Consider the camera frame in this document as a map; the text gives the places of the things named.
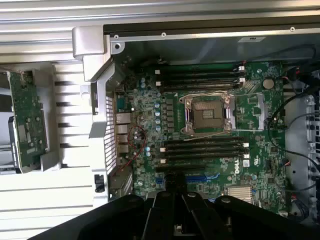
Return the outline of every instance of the cpu socket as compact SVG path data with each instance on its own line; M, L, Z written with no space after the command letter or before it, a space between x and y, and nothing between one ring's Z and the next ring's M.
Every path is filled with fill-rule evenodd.
M190 136L205 136L211 132L210 129L230 130L230 97L226 92L181 97L179 101L185 109L185 127L181 132Z

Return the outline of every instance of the green circuit board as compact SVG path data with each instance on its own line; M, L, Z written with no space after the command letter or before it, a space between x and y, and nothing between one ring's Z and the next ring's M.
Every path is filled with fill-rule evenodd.
M123 84L123 92L116 95L118 113L131 113L131 124L141 126L146 132L146 146L150 148L150 156L144 150L133 162L133 191L136 195L145 197L148 192L163 189L163 173L156 173L160 164L165 141L190 139L191 136L181 130L186 125L185 105L180 98L188 94L208 93L206 90L161 92L157 86L158 73L188 72L199 73L230 69L233 64L205 64L182 66L157 66L139 69L135 76L129 77ZM232 130L219 135L243 137L248 144L249 159L235 157L213 157L212 159L188 159L167 162L166 166L188 164L204 164L205 170L186 173L187 176L206 176L203 182L188 182L190 191L205 193L209 199L226 193L228 186L250 186L253 203L264 209L278 213L286 209L286 196L282 188L286 178L284 168L280 168L285 154L274 148L268 138L265 120L283 103L283 82L280 78L282 65L279 62L255 62L245 64L245 83L236 89L230 89L228 94L234 96L236 103L235 124L238 130ZM274 80L271 89L263 87L266 78ZM199 101L215 101L216 96L199 95ZM284 122L284 116L278 117L277 124ZM195 129L197 134L214 134L224 130L221 128ZM273 140L285 147L285 133L278 129L272 131ZM140 146L143 139L132 139L132 144ZM129 148L129 157L136 151Z
M47 139L42 104L39 102L33 77L27 73L8 72L12 96L17 150L20 162L16 167L26 167L40 162L46 152Z

